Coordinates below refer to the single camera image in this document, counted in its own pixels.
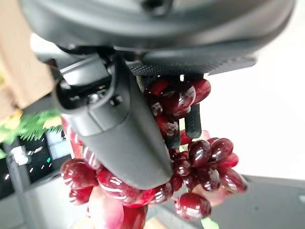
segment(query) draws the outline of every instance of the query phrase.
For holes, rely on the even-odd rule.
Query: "cardboard box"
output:
[[[0,93],[0,117],[3,117],[10,113],[12,108],[8,107],[12,101],[13,106],[24,109],[50,93],[53,81],[48,67],[36,59],[30,48],[32,32],[18,0],[0,1],[0,29],[0,72],[5,81],[5,89]]]

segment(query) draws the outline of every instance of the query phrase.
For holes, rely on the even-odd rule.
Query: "textured black grip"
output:
[[[168,149],[179,149],[181,143],[180,131],[175,136],[166,138],[165,143]]]
[[[185,117],[185,132],[190,138],[199,138],[201,135],[200,105],[193,105],[191,112]]]

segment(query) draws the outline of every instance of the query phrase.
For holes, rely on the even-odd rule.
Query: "bunch of grapes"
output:
[[[109,171],[107,165],[97,160],[63,120],[65,134],[76,157],[61,167],[63,180],[71,188],[71,203],[88,203],[89,215],[98,221],[101,216],[94,216],[91,212],[97,204],[94,196],[99,196],[103,199],[102,205],[106,202],[106,206],[113,207],[111,217],[106,217],[106,222],[103,222],[107,228],[142,229],[148,206],[173,199],[176,213],[181,218],[199,220],[209,216],[211,205],[221,203],[225,196],[244,193],[246,181],[231,169],[237,165],[238,157],[233,153],[233,143],[229,139],[194,141],[185,131],[179,130],[179,119],[186,117],[192,106],[206,98],[210,91],[211,85],[205,79],[173,83],[162,78],[145,90],[144,96],[165,141],[179,135],[181,145],[187,148],[182,152],[179,149],[168,150],[174,174],[169,182],[149,190],[133,188]],[[174,192],[183,184],[188,192],[173,198]]]

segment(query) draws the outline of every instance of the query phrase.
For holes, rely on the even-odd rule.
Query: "green leaf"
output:
[[[183,151],[188,151],[188,144],[185,144],[185,145],[182,145],[182,146],[179,146],[179,150],[180,152],[183,152]]]
[[[202,219],[201,224],[204,229],[219,229],[219,225],[209,217]]]

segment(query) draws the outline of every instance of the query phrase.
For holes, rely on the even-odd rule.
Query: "white wall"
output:
[[[68,229],[85,214],[86,206],[71,205],[68,196],[61,178],[26,193],[36,229]]]
[[[305,180],[305,1],[252,68],[211,75],[203,129],[234,142],[236,170]]]

